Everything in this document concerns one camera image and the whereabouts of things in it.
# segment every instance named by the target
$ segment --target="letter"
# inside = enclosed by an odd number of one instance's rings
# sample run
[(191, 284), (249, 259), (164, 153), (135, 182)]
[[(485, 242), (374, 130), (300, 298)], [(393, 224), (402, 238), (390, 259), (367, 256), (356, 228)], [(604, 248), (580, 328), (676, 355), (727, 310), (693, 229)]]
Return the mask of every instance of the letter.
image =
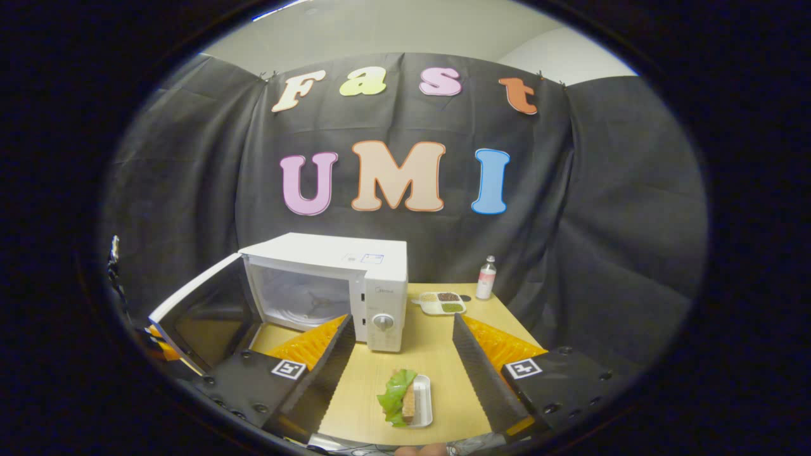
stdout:
[(445, 154), (445, 146), (439, 143), (419, 142), (411, 148), (402, 166), (381, 141), (361, 141), (352, 146), (352, 152), (360, 159), (358, 177), (358, 197), (352, 200), (352, 208), (357, 211), (376, 211), (383, 202), (375, 194), (377, 185), (383, 192), (388, 206), (395, 209), (400, 205), (408, 186), (411, 196), (405, 206), (418, 212), (436, 212), (445, 206), (440, 199), (440, 158)]
[(386, 77), (386, 69), (381, 67), (366, 67), (352, 71), (346, 76), (346, 81), (338, 92), (344, 97), (354, 95), (375, 95), (386, 89), (383, 79)]
[(324, 70), (307, 73), (305, 75), (294, 76), (285, 81), (285, 91), (281, 93), (279, 102), (276, 103), (270, 110), (274, 113), (279, 111), (288, 110), (298, 104), (296, 95), (301, 95), (304, 98), (313, 85), (313, 80), (320, 81), (326, 77), (327, 72)]
[(459, 73), (453, 68), (426, 68), (420, 75), (423, 78), (419, 90), (426, 95), (451, 97), (461, 92)]
[(478, 199), (470, 205), (473, 212), (497, 214), (507, 210), (501, 199), (504, 190), (504, 167), (509, 163), (509, 154), (491, 148), (476, 151), (476, 160), (482, 164), (482, 178), (478, 183)]
[(338, 161), (338, 154), (322, 152), (312, 157), (312, 162), (318, 167), (318, 186), (312, 200), (305, 200), (301, 194), (301, 169), (305, 161), (301, 155), (281, 159), (281, 186), (285, 204), (298, 215), (318, 215), (327, 210), (333, 197), (333, 163)]
[(535, 91), (524, 85), (524, 81), (518, 78), (503, 78), (499, 84), (507, 86), (507, 101), (516, 111), (524, 114), (535, 114), (538, 108), (526, 101), (527, 95), (534, 95)]

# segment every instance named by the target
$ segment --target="small bottle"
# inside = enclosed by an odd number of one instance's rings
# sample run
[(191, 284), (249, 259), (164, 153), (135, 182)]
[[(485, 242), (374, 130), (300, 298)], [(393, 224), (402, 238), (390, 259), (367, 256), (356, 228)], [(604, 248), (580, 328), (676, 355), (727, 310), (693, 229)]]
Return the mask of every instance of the small bottle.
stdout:
[(490, 299), (493, 291), (493, 282), (496, 281), (496, 267), (493, 263), (496, 258), (493, 255), (487, 257), (487, 263), (478, 271), (478, 284), (476, 285), (476, 298)]

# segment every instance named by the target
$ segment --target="microwave dial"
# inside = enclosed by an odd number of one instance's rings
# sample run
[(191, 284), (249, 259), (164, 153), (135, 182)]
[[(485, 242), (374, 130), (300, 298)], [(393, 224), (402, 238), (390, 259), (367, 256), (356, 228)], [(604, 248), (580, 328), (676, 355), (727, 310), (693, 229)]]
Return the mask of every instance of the microwave dial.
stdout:
[(384, 313), (375, 315), (375, 318), (373, 318), (371, 321), (375, 324), (375, 326), (380, 328), (381, 331), (385, 331), (386, 329), (394, 326), (394, 318)]

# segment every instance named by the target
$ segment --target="blue letter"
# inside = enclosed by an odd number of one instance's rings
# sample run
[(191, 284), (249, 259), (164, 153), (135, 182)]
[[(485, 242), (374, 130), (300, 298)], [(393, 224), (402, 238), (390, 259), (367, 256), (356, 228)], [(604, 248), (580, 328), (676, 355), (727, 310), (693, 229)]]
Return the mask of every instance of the blue letter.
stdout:
[(478, 199), (470, 205), (473, 212), (494, 214), (507, 210), (501, 199), (504, 189), (504, 167), (509, 163), (509, 154), (491, 148), (476, 151), (476, 160), (482, 164), (482, 179), (478, 184)]

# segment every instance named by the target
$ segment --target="black fabric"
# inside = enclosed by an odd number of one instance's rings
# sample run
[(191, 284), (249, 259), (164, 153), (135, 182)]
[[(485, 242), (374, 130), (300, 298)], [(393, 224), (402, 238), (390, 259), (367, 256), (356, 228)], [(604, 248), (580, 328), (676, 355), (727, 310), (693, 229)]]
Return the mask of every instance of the black fabric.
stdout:
[[(343, 97), (352, 70), (380, 66), (387, 88)], [(429, 97), (420, 72), (453, 67), (462, 92)], [(291, 110), (271, 112), (291, 76), (325, 70)], [(507, 102), (498, 79), (519, 77), (539, 112)], [(401, 164), (436, 141), (436, 213), (358, 195), (352, 145), (385, 142)], [(475, 213), (474, 153), (509, 153), (505, 213)], [(335, 152), (332, 199), (306, 217), (284, 202), (280, 160), (307, 159), (301, 191), (316, 191), (315, 153)], [(703, 188), (684, 132), (636, 77), (563, 89), (492, 62), (438, 54), (342, 58), (265, 81), (199, 56), (158, 91), (122, 142), (110, 175), (100, 246), (121, 237), (121, 279), (144, 320), (163, 299), (240, 247), (295, 231), (409, 243), (412, 282), (474, 282), (496, 256), (494, 293), (544, 346), (576, 345), (629, 371), (653, 359), (689, 308), (701, 277)]]

